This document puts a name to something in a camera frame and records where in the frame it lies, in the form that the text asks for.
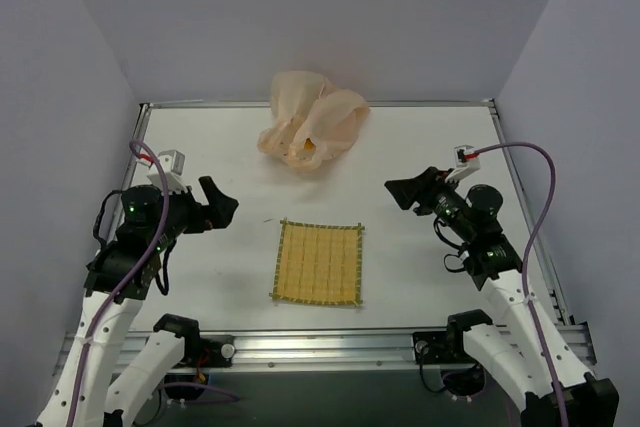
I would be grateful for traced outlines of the translucent orange plastic bag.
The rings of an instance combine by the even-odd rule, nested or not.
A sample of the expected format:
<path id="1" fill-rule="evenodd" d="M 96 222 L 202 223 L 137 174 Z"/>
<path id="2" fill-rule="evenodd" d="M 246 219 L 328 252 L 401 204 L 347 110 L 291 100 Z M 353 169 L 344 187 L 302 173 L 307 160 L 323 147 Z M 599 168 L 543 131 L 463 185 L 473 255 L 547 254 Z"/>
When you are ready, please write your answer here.
<path id="1" fill-rule="evenodd" d="M 349 150 L 370 112 L 363 96 L 309 71 L 277 73 L 271 83 L 273 124 L 257 148 L 299 171 L 314 171 Z"/>

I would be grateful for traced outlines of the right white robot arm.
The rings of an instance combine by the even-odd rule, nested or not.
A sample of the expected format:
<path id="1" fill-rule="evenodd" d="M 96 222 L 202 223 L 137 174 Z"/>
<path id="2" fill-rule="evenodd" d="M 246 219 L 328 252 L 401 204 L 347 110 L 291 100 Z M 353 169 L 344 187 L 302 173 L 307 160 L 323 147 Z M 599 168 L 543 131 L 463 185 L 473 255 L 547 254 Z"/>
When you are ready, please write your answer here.
<path id="1" fill-rule="evenodd" d="M 517 406 L 524 426 L 613 425 L 619 404 L 613 383 L 595 377 L 525 287 L 522 260 L 497 219 L 500 192 L 476 185 L 461 196 L 446 176 L 430 167 L 385 187 L 401 209 L 432 214 L 461 239 L 464 269 L 493 309 L 450 316 L 447 353 L 478 362 Z"/>

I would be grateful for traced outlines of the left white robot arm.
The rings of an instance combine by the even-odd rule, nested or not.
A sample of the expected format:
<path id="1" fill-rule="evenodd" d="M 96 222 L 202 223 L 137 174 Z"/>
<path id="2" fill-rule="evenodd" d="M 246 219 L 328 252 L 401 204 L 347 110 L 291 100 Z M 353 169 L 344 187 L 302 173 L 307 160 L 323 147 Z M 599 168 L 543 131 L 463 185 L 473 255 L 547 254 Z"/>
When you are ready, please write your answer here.
<path id="1" fill-rule="evenodd" d="M 115 371 L 150 288 L 167 289 L 167 264 L 178 237 L 224 229 L 233 219 L 237 200 L 209 176 L 199 183 L 205 204 L 177 178 L 169 192 L 158 181 L 120 192 L 123 221 L 88 265 L 80 322 L 36 425 L 131 426 L 173 368 L 231 366 L 233 337 L 204 337 L 197 320 L 164 314 L 134 360 Z"/>

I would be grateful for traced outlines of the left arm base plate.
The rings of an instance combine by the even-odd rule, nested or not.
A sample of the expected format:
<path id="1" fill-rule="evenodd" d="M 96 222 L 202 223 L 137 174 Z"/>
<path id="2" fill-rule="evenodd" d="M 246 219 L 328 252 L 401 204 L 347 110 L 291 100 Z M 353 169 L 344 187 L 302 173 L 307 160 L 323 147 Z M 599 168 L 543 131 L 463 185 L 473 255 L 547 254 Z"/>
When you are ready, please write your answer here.
<path id="1" fill-rule="evenodd" d="M 190 348 L 187 365 L 194 368 L 229 368 L 235 355 L 235 337 L 201 337 Z"/>

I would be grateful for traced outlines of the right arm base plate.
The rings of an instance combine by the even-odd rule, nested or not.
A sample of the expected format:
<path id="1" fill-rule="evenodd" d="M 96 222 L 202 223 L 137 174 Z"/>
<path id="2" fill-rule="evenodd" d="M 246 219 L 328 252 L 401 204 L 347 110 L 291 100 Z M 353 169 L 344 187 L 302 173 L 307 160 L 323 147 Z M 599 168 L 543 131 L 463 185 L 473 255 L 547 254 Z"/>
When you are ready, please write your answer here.
<path id="1" fill-rule="evenodd" d="M 414 358 L 417 364 L 462 364 L 469 357 L 455 347 L 445 330 L 423 330 L 412 333 Z"/>

